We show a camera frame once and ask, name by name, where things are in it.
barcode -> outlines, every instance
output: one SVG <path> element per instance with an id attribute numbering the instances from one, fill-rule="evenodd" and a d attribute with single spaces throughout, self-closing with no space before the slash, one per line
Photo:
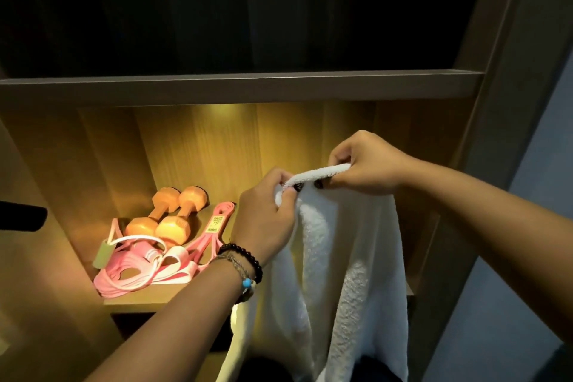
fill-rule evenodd
<path id="1" fill-rule="evenodd" d="M 207 227 L 207 232 L 218 232 L 223 225 L 224 216 L 213 216 L 209 226 Z"/>

black beaded bracelet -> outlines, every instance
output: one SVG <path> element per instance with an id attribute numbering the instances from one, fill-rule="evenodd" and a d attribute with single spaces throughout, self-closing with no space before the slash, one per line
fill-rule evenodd
<path id="1" fill-rule="evenodd" d="M 257 260 L 255 260 L 255 257 L 248 252 L 245 248 L 241 248 L 239 245 L 234 244 L 234 243 L 225 243 L 223 246 L 221 246 L 221 248 L 219 249 L 218 254 L 222 254 L 223 252 L 226 251 L 234 251 L 237 254 L 242 255 L 243 257 L 247 258 L 247 261 L 251 264 L 251 266 L 253 266 L 254 269 L 254 280 L 257 284 L 261 284 L 262 281 L 262 267 L 261 265 L 258 263 Z"/>

pink resistance band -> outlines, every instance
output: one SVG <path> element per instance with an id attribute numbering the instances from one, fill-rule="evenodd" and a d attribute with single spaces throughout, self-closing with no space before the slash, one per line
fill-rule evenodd
<path id="1" fill-rule="evenodd" d="M 221 234 L 233 211 L 233 203 L 221 203 L 215 207 L 203 234 L 184 246 L 174 246 L 167 249 L 165 242 L 153 236 L 126 236 L 121 234 L 118 220 L 113 219 L 109 244 L 123 243 L 115 249 L 110 261 L 93 280 L 98 292 L 104 298 L 116 298 L 134 290 L 140 290 L 149 284 L 186 284 L 197 272 L 201 272 L 207 264 L 199 264 L 205 249 L 211 244 L 211 260 L 217 256 L 217 251 L 223 245 Z M 164 250 L 154 248 L 148 241 L 155 241 Z M 171 264 L 164 264 L 171 258 Z M 139 270 L 139 274 L 120 279 L 126 269 Z"/>

person's left hand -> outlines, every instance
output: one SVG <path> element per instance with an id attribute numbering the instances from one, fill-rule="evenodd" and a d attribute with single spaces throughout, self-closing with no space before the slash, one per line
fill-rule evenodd
<path id="1" fill-rule="evenodd" d="M 297 191 L 283 192 L 281 207 L 275 204 L 275 188 L 292 174 L 273 168 L 255 187 L 244 191 L 239 199 L 239 212 L 231 241 L 250 251 L 264 266 L 287 244 L 295 225 Z"/>

bracelet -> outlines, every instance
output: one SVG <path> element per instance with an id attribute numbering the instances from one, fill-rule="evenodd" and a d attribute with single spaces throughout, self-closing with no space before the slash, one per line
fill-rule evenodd
<path id="1" fill-rule="evenodd" d="M 219 248 L 219 254 L 222 254 L 226 251 L 234 251 L 237 254 L 242 255 L 243 257 L 247 258 L 247 261 L 253 266 L 254 269 L 254 280 L 257 284 L 261 284 L 262 281 L 262 267 L 255 260 L 255 257 L 248 252 L 245 248 L 241 248 L 239 245 L 234 243 L 225 243 L 221 248 Z"/>
<path id="2" fill-rule="evenodd" d="M 220 254 L 216 256 L 214 259 L 227 260 L 233 263 L 233 267 L 237 272 L 239 272 L 239 275 L 241 276 L 242 280 L 241 284 L 244 287 L 241 296 L 239 296 L 239 299 L 237 299 L 237 304 L 248 301 L 254 294 L 254 289 L 257 286 L 257 283 L 249 278 L 249 274 L 247 273 L 247 270 L 243 267 L 243 265 L 235 257 L 233 257 L 233 254 Z"/>

